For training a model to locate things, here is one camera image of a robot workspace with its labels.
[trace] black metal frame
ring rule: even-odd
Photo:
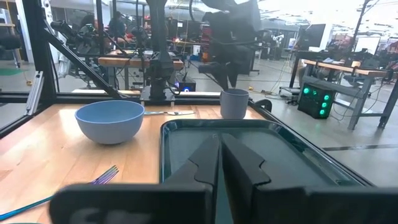
[[[73,103],[73,104],[87,104],[94,103],[97,101],[105,101],[112,100],[113,97],[107,94],[84,94],[84,93],[56,93],[55,91],[55,80],[53,77],[51,55],[49,51],[49,43],[47,41],[43,41],[43,37],[40,37],[40,32],[37,30],[40,28],[39,19],[41,18],[41,12],[33,10],[35,4],[39,4],[40,0],[23,0],[24,7],[29,8],[30,10],[25,11],[25,16],[27,19],[27,25],[30,33],[30,42],[32,44],[32,51],[34,53],[34,61],[37,71],[43,71],[45,82],[43,86],[43,90],[41,92],[40,105],[35,114],[32,116],[22,116],[17,119],[13,123],[7,125],[5,128],[0,130],[0,139],[5,135],[15,131],[17,128],[22,126],[24,123],[28,122],[37,114],[41,113],[43,110],[47,109],[49,106],[60,103]],[[25,103],[27,100],[27,93],[1,93],[0,92],[0,103]],[[125,98],[125,100],[131,100],[135,102],[140,102],[139,95],[133,95],[130,98]],[[176,105],[219,105],[220,100],[219,96],[176,96],[174,103]],[[161,105],[156,102],[146,102],[147,105]],[[288,125],[283,123],[281,120],[276,118],[270,111],[267,111],[260,104],[255,104],[252,100],[249,101],[249,106],[254,109],[257,113],[259,113],[263,118],[269,121],[273,121],[283,125],[286,129],[294,133],[299,139],[307,144],[308,147],[317,151],[319,155],[325,157],[329,161],[332,161],[336,166],[345,171],[348,175],[354,177],[358,181],[360,181],[363,185],[372,186],[365,178],[361,177],[357,173],[353,172],[331,156],[329,156],[323,149],[317,147],[312,144],[310,141],[301,136],[298,132],[291,129]]]

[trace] workbench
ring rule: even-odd
[[[115,146],[89,140],[75,119],[82,105],[53,105],[0,142],[0,214],[54,194],[73,183],[90,182],[113,165],[113,183],[159,182],[160,126],[173,119],[219,119],[220,106],[148,106],[147,111],[193,110],[183,116],[145,116],[134,138]],[[264,119],[248,107],[245,119]],[[50,223],[48,203],[7,223]]]
[[[110,55],[118,55],[121,52],[119,50],[115,50]],[[127,50],[126,53],[130,54],[133,53],[132,50]],[[116,68],[124,69],[124,89],[130,89],[129,86],[129,70],[128,68],[141,68],[141,59],[134,57],[134,58],[116,58],[116,57],[100,57],[98,58],[98,63],[108,69],[108,76],[109,76],[109,84],[111,86],[116,86],[115,79],[116,79]],[[149,67],[149,59],[144,60],[144,67]],[[173,61],[174,69],[181,70],[183,68],[183,63],[181,60]]]
[[[386,71],[383,70],[369,70],[364,68],[353,68],[347,67],[344,65],[337,65],[332,63],[323,63],[323,62],[316,62],[312,60],[304,60],[304,63],[307,64],[305,67],[305,74],[303,77],[303,85],[304,83],[316,83],[325,88],[329,88],[331,90],[335,90],[337,93],[341,93],[344,95],[352,96],[354,99],[358,99],[356,102],[355,107],[351,107],[350,102],[345,102],[343,100],[334,100],[334,103],[337,105],[343,106],[348,110],[353,110],[353,114],[351,115],[351,119],[349,121],[348,129],[353,130],[358,123],[360,117],[380,117],[379,128],[384,128],[390,118],[391,112],[394,109],[394,106],[398,99],[398,86],[397,83],[394,85],[388,102],[383,110],[382,113],[373,113],[371,110],[364,108],[365,101],[369,95],[369,91],[371,85],[374,83],[374,78],[376,77],[385,77],[387,75]],[[360,74],[364,79],[362,88],[360,90],[339,85],[336,83],[332,83],[326,80],[321,80],[315,77],[311,77],[312,71],[315,67],[322,67],[327,68],[334,71],[343,71],[349,72],[353,75]],[[300,100],[302,94],[302,89],[300,91],[300,95],[298,100]]]
[[[15,35],[15,31],[14,31],[15,25],[14,24],[3,24],[3,23],[0,23],[0,27],[7,27],[8,33],[10,35]],[[12,55],[14,56],[15,66],[17,68],[20,68],[21,67],[21,61],[20,61],[20,58],[19,58],[18,50],[19,49],[12,50]]]

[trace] concrete floor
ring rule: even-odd
[[[1,67],[14,66],[13,62],[0,62]],[[261,72],[252,72],[250,76],[240,75],[237,88],[247,90],[250,86],[255,91],[273,91],[277,93],[280,86],[288,86],[292,62],[256,60],[255,69]],[[24,65],[26,79],[34,76],[34,66]],[[197,83],[197,91],[221,91],[206,75],[199,74],[191,66],[188,76]],[[118,77],[121,89],[124,81]],[[67,76],[59,80],[61,92],[71,92],[78,88],[86,87],[80,79]],[[377,82],[372,91],[378,90]],[[373,111],[382,111],[388,100],[393,84],[384,85],[377,97],[377,91],[366,101],[365,107]],[[29,91],[23,73],[13,76],[0,76],[0,88],[3,91]],[[251,92],[251,97],[257,101],[264,99],[264,95]],[[324,148],[331,156],[338,159],[348,167],[355,170],[376,185],[398,186],[398,139],[395,131],[398,129],[398,110],[392,116],[385,129],[378,129],[379,118],[360,118],[354,131],[347,130],[351,111],[338,105],[334,106],[331,116],[326,120],[313,119],[309,115],[297,110],[297,106],[288,105],[279,96],[268,96],[273,104],[272,113],[296,130],[302,136],[319,147]],[[339,95],[338,98],[352,102],[352,98]],[[0,105],[0,127],[22,115],[23,104]]]

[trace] fork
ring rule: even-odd
[[[108,169],[105,173],[103,173],[103,174],[102,174],[101,176],[99,176],[97,179],[91,181],[89,184],[106,184],[106,183],[108,183],[118,172],[119,172],[118,168],[117,168],[116,166],[112,166],[112,167],[111,167],[110,169]],[[15,216],[15,215],[18,215],[18,214],[20,214],[20,213],[22,213],[22,212],[25,212],[25,211],[27,211],[27,210],[33,208],[33,207],[36,207],[36,206],[38,206],[38,205],[41,205],[41,204],[43,204],[44,202],[48,202],[49,200],[51,200],[52,197],[53,197],[53,195],[52,195],[52,196],[49,196],[49,197],[47,197],[47,198],[45,198],[45,199],[39,200],[39,201],[37,201],[37,202],[35,202],[35,203],[32,203],[32,204],[30,204],[30,205],[26,205],[25,207],[18,208],[18,209],[15,209],[15,210],[11,211],[11,212],[4,213],[4,214],[0,215],[0,221],[4,221],[4,220],[6,220],[6,219],[8,219],[8,218],[11,218],[11,217],[13,217],[13,216]]]

